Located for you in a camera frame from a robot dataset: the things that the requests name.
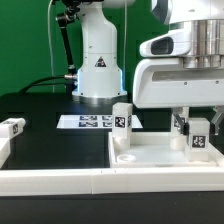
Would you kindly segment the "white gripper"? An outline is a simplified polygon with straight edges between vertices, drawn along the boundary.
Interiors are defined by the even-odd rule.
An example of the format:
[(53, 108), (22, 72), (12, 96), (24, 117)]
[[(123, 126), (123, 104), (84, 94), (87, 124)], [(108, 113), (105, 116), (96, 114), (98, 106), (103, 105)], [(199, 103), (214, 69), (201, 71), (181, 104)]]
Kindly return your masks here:
[(218, 135), (224, 120), (224, 67), (185, 69), (180, 58), (144, 59), (135, 70), (133, 103), (138, 108), (174, 108), (172, 128), (185, 136), (188, 107), (216, 106), (210, 134)]

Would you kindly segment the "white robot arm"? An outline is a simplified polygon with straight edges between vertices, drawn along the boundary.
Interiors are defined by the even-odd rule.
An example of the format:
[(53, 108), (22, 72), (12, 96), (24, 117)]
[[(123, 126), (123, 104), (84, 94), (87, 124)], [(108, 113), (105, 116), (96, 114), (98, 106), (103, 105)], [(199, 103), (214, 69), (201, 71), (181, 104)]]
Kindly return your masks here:
[[(76, 96), (111, 98), (122, 89), (116, 62), (116, 28), (102, 9), (131, 5), (135, 0), (62, 0), (65, 18), (78, 18), (83, 32), (83, 65), (69, 68), (78, 81)], [(139, 108), (171, 108), (181, 133), (191, 124), (185, 107), (214, 107), (208, 125), (219, 132), (224, 120), (224, 0), (151, 0), (151, 13), (169, 31), (140, 45), (133, 103)]]

